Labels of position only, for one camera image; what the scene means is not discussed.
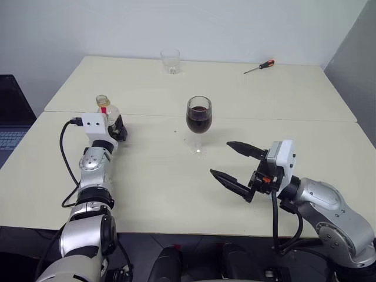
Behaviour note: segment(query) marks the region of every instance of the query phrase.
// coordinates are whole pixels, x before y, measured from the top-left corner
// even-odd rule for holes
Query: wine glass
[[[212,124],[212,104],[204,96],[195,96],[189,99],[187,104],[187,125],[195,133],[193,153],[203,154],[205,150],[201,143],[201,134],[206,132]]]

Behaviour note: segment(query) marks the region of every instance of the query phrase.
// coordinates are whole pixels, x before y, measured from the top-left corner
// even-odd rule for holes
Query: white table
[[[61,201],[73,182],[59,151],[62,125],[77,113],[44,112],[0,170],[0,225],[58,229],[69,209]],[[115,153],[113,214],[121,232],[271,236],[271,201],[257,193],[252,204],[226,190],[209,169],[244,184],[257,160],[226,146],[229,140],[268,149],[274,140],[296,140],[295,175],[334,185],[347,203],[376,227],[376,151],[351,122],[215,118],[204,135],[207,154],[189,151],[183,117],[123,115],[129,138]],[[88,145],[81,127],[66,131],[65,150],[79,177]],[[297,219],[280,210],[280,235],[295,233]],[[305,224],[304,236],[315,236]]]
[[[182,62],[168,75],[160,60],[85,57],[46,111],[93,112],[108,95],[123,114],[184,116],[192,96],[213,103],[215,118],[356,119],[319,66],[278,65],[244,75],[249,63]]]

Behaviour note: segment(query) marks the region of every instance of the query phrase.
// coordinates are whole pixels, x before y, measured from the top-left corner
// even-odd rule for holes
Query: empty drinking glass
[[[179,73],[180,52],[177,49],[164,49],[160,51],[163,66],[167,73],[176,75]]]

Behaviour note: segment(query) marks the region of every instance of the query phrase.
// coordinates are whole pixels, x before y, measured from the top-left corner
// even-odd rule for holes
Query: plastic bottle
[[[119,109],[111,105],[110,100],[106,95],[98,95],[96,97],[96,104],[98,105],[98,113],[105,113],[108,121],[108,131],[111,137],[116,140],[125,140],[127,130],[124,127],[122,116]]]

